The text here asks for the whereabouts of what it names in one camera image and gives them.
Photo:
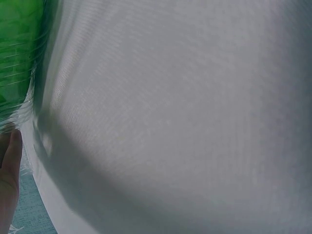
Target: white cloth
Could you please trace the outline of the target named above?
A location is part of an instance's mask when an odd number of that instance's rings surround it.
[[[58,233],[311,233],[311,25],[309,0],[60,2],[24,126]]]

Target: finger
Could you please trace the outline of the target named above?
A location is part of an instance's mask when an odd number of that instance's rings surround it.
[[[0,134],[0,168],[2,165],[4,154],[9,146],[11,132],[15,129],[15,124],[9,123],[4,127],[3,133]]]
[[[16,184],[19,181],[22,149],[21,133],[19,130],[14,130],[11,133],[10,143],[3,158],[2,169],[12,176]]]

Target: green bottle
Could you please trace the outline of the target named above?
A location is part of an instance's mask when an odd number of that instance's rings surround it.
[[[39,45],[44,0],[0,0],[0,122],[25,101]]]

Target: hand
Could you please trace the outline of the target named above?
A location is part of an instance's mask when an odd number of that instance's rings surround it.
[[[18,203],[21,154],[19,130],[0,135],[0,234],[8,233]]]

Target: blue surface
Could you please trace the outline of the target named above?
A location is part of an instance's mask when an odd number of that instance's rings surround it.
[[[57,234],[32,175],[22,175],[19,203],[9,234]]]

